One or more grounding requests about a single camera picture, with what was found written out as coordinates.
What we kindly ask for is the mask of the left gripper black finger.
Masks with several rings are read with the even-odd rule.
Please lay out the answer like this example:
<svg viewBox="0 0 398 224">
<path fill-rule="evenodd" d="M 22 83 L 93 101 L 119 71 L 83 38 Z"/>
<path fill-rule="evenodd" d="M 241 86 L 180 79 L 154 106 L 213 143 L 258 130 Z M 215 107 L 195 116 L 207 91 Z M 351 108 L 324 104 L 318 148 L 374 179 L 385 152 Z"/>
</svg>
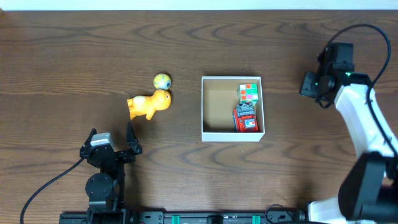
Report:
<svg viewBox="0 0 398 224">
<path fill-rule="evenodd" d="M 92 138 L 93 138 L 93 136 L 95 134 L 97 134 L 97 130 L 95 128 L 93 128 L 83 145 L 84 146 L 91 146 L 91 140 L 92 140 Z"/>
<path fill-rule="evenodd" d="M 134 134 L 134 130 L 132 128 L 132 123 L 129 121 L 127 124 L 127 136 L 126 136 L 127 144 L 130 150 L 133 151 L 134 155 L 142 154 L 142 146 L 136 135 Z"/>
</svg>

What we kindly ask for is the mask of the orange dinosaur toy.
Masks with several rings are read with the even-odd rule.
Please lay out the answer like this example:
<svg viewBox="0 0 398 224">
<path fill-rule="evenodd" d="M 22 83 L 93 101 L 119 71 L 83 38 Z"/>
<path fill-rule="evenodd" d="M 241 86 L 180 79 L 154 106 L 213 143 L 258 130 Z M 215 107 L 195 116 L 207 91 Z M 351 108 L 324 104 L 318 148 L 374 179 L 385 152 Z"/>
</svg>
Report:
<svg viewBox="0 0 398 224">
<path fill-rule="evenodd" d="M 130 120 L 144 115 L 147 120 L 151 120 L 156 111 L 166 110 L 171 101 L 171 94 L 166 90 L 156 90 L 152 96 L 135 96 L 128 99 Z"/>
</svg>

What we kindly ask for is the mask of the colourful puzzle cube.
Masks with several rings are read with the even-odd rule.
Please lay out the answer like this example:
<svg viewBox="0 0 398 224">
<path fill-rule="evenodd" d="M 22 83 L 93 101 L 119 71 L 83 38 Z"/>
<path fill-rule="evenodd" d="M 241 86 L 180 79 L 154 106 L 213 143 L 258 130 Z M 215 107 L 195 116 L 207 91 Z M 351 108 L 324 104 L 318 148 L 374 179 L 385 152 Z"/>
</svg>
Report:
<svg viewBox="0 0 398 224">
<path fill-rule="evenodd" d="M 259 100 L 259 90 L 256 83 L 240 84 L 238 86 L 239 104 L 250 103 L 256 105 Z"/>
</svg>

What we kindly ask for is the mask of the red grey toy truck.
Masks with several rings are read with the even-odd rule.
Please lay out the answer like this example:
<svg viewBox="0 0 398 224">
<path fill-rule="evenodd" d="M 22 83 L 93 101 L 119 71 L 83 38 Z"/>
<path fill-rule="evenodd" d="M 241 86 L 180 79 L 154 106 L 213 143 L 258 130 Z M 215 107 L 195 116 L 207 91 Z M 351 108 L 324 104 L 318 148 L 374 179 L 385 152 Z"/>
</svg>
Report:
<svg viewBox="0 0 398 224">
<path fill-rule="evenodd" d="M 238 133 L 258 132 L 255 106 L 252 103 L 238 104 L 233 110 L 235 129 Z"/>
</svg>

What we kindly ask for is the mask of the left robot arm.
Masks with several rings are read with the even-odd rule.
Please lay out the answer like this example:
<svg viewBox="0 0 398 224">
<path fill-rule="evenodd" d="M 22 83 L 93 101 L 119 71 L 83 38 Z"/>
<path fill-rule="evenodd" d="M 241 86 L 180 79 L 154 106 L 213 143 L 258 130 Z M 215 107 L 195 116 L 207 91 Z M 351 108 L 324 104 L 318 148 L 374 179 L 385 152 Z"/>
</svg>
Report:
<svg viewBox="0 0 398 224">
<path fill-rule="evenodd" d="M 124 165 L 136 160 L 142 154 L 142 146 L 134 134 L 131 122 L 127 124 L 128 149 L 115 151 L 110 133 L 98 134 L 95 129 L 80 149 L 80 157 L 99 169 L 85 186 L 89 197 L 89 210 L 110 212 L 124 205 Z"/>
</svg>

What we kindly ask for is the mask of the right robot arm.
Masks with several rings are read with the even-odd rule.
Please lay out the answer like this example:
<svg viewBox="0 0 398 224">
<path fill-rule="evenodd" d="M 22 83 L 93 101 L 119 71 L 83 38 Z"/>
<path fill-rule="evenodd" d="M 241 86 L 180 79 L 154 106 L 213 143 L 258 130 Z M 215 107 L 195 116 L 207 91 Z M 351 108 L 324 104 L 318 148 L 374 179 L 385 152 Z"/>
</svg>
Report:
<svg viewBox="0 0 398 224">
<path fill-rule="evenodd" d="M 365 73 L 339 72 L 320 76 L 307 72 L 299 93 L 327 100 L 342 115 L 358 160 L 340 186 L 338 195 L 314 201 L 308 219 L 318 223 L 396 223 L 397 138 L 392 133 Z"/>
</svg>

